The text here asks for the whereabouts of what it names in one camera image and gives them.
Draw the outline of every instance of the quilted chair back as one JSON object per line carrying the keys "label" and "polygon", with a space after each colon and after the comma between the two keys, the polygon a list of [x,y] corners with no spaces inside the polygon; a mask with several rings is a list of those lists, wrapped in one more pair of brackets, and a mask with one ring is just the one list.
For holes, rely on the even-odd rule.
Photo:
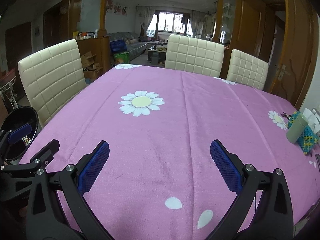
{"label": "quilted chair back", "polygon": [[211,41],[171,34],[165,68],[219,77],[224,46]]}
{"label": "quilted chair back", "polygon": [[263,90],[268,68],[267,62],[233,49],[227,80]]}
{"label": "quilted chair back", "polygon": [[18,63],[31,106],[44,127],[78,92],[85,88],[76,40],[38,51]]}

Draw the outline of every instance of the blue gripper pad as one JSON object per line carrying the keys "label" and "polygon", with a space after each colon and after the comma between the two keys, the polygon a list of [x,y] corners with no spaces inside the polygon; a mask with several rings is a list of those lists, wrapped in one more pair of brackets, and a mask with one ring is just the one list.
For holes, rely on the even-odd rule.
{"label": "blue gripper pad", "polygon": [[100,171],[109,158],[109,152],[109,144],[107,142],[103,142],[82,170],[78,177],[78,191],[80,195],[91,190]]}
{"label": "blue gripper pad", "polygon": [[229,190],[238,195],[242,190],[241,174],[216,141],[213,141],[210,145],[210,155]]}
{"label": "blue gripper pad", "polygon": [[31,133],[32,127],[30,124],[25,124],[24,126],[18,128],[17,130],[11,132],[8,136],[8,143],[9,144],[15,144],[19,140],[21,140],[23,137],[27,136],[29,133]]}

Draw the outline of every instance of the tissue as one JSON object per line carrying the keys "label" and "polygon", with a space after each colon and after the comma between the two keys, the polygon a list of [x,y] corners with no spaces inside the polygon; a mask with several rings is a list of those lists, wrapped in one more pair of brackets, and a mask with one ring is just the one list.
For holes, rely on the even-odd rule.
{"label": "tissue", "polygon": [[317,134],[320,131],[320,124],[315,116],[308,108],[304,109],[303,115],[308,119],[311,130]]}

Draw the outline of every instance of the yellow flower center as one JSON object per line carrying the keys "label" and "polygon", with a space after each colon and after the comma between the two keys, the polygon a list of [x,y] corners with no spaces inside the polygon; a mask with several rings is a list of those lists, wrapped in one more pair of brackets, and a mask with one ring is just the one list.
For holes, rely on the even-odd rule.
{"label": "yellow flower center", "polygon": [[132,99],[131,104],[135,107],[145,107],[151,104],[151,99],[145,96]]}
{"label": "yellow flower center", "polygon": [[273,118],[274,118],[277,122],[282,122],[282,119],[281,119],[281,117],[280,117],[279,115],[275,115]]}

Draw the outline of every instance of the white curtain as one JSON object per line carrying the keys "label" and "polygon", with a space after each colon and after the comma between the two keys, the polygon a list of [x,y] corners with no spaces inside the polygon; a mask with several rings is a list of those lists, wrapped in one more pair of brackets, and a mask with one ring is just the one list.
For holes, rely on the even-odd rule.
{"label": "white curtain", "polygon": [[190,24],[192,29],[192,36],[196,37],[197,28],[200,22],[204,21],[205,13],[198,11],[190,11]]}
{"label": "white curtain", "polygon": [[139,16],[139,20],[145,32],[147,31],[152,21],[155,11],[156,9],[153,6],[137,6],[137,13]]}

